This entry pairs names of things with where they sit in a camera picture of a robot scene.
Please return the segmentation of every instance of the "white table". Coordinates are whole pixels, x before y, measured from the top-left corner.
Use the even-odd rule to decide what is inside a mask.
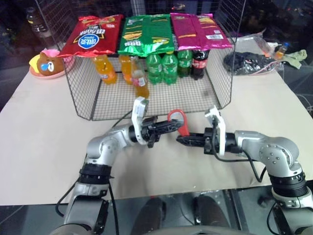
[[[276,72],[235,76],[232,91],[231,103],[221,110],[226,131],[254,130],[293,140],[312,180],[312,118],[282,78]],[[208,126],[204,113],[187,118],[191,132],[203,133]],[[78,117],[65,77],[42,81],[28,73],[0,113],[0,205],[56,203],[78,177],[89,140],[114,123]],[[218,162],[202,148],[177,143],[177,135],[162,136],[152,149],[136,145],[119,154],[112,168],[116,198],[270,184],[267,174],[258,183],[249,163]],[[263,165],[256,167],[261,173]]]

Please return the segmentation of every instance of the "red snack bag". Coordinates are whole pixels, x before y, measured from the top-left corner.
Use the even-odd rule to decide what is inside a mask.
[[[202,50],[232,47],[221,28],[213,20],[212,14],[195,16],[192,21],[198,33]]]
[[[79,17],[76,27],[58,57],[72,55],[94,57],[115,53],[122,18],[123,15],[103,18]]]
[[[201,49],[198,34],[192,23],[193,17],[195,15],[171,13],[173,28],[178,42],[178,50]]]

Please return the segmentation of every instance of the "white bracket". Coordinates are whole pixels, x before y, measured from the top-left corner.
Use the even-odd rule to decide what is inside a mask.
[[[139,96],[135,99],[133,106],[132,122],[134,125],[136,139],[141,145],[147,144],[141,135],[141,129],[143,117],[146,115],[148,104],[149,101],[146,98]]]
[[[224,156],[225,153],[225,144],[226,144],[226,125],[224,119],[220,115],[220,112],[214,105],[213,108],[210,108],[204,115],[211,125],[213,125],[213,119],[218,121],[217,126],[217,137],[219,139],[220,151],[219,155]]]

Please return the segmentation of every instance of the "plastic bottle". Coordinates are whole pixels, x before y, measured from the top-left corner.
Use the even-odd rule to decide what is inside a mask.
[[[289,47],[289,43],[282,44],[279,47],[278,51],[275,53],[275,59],[281,60],[283,56],[285,55],[285,52],[287,51],[288,47]]]
[[[133,83],[131,58],[128,55],[119,55],[118,59],[122,66],[124,80],[127,84],[131,85]]]
[[[117,76],[107,55],[92,57],[91,60],[93,61],[97,72],[105,84],[116,83]]]
[[[190,74],[190,67],[192,62],[192,51],[181,50],[177,54],[178,68],[177,73],[179,77],[188,77]]]
[[[173,51],[167,52],[162,58],[163,81],[168,85],[177,81],[178,59],[173,53]]]
[[[146,59],[148,78],[152,84],[162,82],[162,59],[158,54],[149,55]]]
[[[38,13],[35,7],[29,7],[27,11],[27,21],[31,25],[32,31],[36,34],[39,40],[43,43],[47,49],[56,49],[57,46],[54,43],[51,32],[46,27],[41,15]]]
[[[209,56],[209,51],[205,50],[193,50],[192,51],[192,67],[191,67],[191,77],[195,80],[203,78],[204,69],[207,64],[207,58]]]
[[[136,89],[136,97],[149,97],[148,82],[145,77],[145,71],[137,56],[131,57],[132,81]]]

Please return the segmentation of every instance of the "wire mesh basket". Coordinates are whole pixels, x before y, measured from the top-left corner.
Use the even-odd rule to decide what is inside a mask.
[[[147,115],[166,115],[172,109],[182,109],[186,113],[201,112],[212,105],[223,108],[230,103],[232,72],[224,69],[223,59],[235,50],[246,0],[36,0],[36,3],[60,50],[79,16],[213,13],[214,20],[233,48],[210,50],[203,79],[182,78],[170,86],[148,84]],[[117,55],[110,56],[110,61],[118,75],[114,85],[101,81],[89,58],[75,57],[74,66],[66,66],[67,81],[78,116],[88,120],[116,119],[132,108],[134,87],[127,85],[122,78]]]

